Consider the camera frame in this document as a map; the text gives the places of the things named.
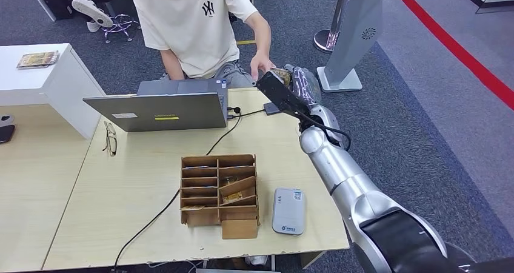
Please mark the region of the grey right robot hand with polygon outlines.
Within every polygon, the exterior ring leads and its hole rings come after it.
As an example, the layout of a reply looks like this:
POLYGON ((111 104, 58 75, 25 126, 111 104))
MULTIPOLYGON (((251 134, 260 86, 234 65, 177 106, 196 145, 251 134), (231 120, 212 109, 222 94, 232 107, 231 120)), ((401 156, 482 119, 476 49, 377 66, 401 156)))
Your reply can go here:
POLYGON ((289 73, 289 82, 285 84, 297 98, 304 103, 319 104, 321 103, 321 89, 318 79, 307 68, 286 64, 284 69, 289 73))

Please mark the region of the person's left hand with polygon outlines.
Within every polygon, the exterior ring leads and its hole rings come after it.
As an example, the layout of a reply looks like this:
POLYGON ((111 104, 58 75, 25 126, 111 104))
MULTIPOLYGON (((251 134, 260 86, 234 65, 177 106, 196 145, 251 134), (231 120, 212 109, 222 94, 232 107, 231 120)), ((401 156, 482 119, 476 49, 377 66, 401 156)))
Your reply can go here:
POLYGON ((250 70, 252 80, 257 82, 259 79, 259 72, 266 73, 276 66, 271 62, 269 56, 262 52, 256 52, 255 56, 250 62, 250 70))

